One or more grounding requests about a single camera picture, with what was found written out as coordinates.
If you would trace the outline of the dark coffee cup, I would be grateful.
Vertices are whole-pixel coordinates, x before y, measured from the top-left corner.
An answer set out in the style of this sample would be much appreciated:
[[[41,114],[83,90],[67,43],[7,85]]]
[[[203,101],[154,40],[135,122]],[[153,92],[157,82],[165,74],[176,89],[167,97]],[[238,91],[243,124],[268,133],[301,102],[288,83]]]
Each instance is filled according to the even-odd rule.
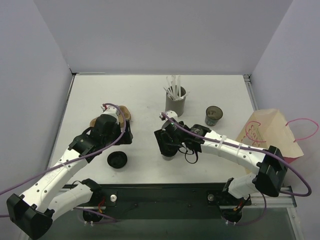
[[[209,106],[205,111],[206,125],[213,127],[223,117],[223,111],[218,106]]]
[[[162,155],[162,158],[166,161],[170,161],[175,158],[175,155]]]

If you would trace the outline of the beige pink paper bag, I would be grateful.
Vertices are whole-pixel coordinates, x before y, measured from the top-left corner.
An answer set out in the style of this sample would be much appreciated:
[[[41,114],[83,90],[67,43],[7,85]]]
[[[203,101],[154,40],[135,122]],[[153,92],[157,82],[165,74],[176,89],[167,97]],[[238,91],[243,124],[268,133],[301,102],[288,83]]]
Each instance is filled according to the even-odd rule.
[[[289,116],[278,108],[265,108],[236,116],[236,140],[258,148],[275,146],[294,167],[307,164],[307,148],[320,136],[320,121],[310,116]]]

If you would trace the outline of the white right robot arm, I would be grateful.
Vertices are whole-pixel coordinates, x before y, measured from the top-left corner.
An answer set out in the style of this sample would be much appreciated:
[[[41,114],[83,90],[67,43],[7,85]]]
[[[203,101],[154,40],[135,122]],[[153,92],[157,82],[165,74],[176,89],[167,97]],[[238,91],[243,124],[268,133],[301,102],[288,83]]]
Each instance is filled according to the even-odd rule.
[[[208,127],[195,124],[189,128],[182,121],[174,120],[166,121],[154,135],[163,157],[173,158],[181,148],[185,148],[195,155],[216,155],[249,170],[247,175],[232,177],[226,182],[221,197],[227,204],[258,192],[269,197],[279,196],[288,169],[277,147],[252,147]]]

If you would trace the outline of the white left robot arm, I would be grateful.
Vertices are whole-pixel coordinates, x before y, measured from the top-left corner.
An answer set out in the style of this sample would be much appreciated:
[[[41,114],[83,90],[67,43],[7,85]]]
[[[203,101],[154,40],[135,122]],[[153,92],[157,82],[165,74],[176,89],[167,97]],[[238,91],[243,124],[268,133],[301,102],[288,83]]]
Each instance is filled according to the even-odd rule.
[[[112,115],[100,115],[93,127],[87,128],[69,144],[62,157],[32,187],[22,194],[12,194],[6,201],[10,220],[31,239],[41,238],[54,220],[74,207],[88,203],[95,206],[102,199],[101,186],[90,178],[58,195],[63,186],[99,152],[111,143],[130,145],[133,135],[126,120],[124,131]]]

